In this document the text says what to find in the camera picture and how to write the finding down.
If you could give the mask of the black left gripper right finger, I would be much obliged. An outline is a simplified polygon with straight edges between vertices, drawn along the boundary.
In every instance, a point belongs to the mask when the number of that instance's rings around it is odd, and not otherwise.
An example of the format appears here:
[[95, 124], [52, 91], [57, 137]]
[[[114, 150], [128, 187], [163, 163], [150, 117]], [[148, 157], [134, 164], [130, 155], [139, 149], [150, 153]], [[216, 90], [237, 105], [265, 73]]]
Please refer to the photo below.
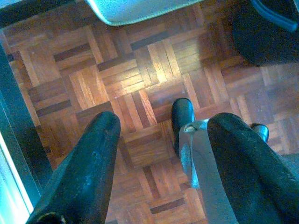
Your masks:
[[207, 133], [239, 223], [298, 223], [299, 174], [291, 163], [234, 114], [211, 117]]

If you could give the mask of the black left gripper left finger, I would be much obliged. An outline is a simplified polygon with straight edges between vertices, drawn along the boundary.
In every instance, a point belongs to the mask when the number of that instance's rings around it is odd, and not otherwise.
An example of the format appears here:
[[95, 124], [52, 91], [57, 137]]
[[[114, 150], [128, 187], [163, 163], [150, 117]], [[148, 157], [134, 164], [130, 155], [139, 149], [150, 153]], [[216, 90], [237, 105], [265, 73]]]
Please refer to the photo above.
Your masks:
[[120, 131], [113, 112], [96, 115], [53, 172], [27, 223], [105, 223]]

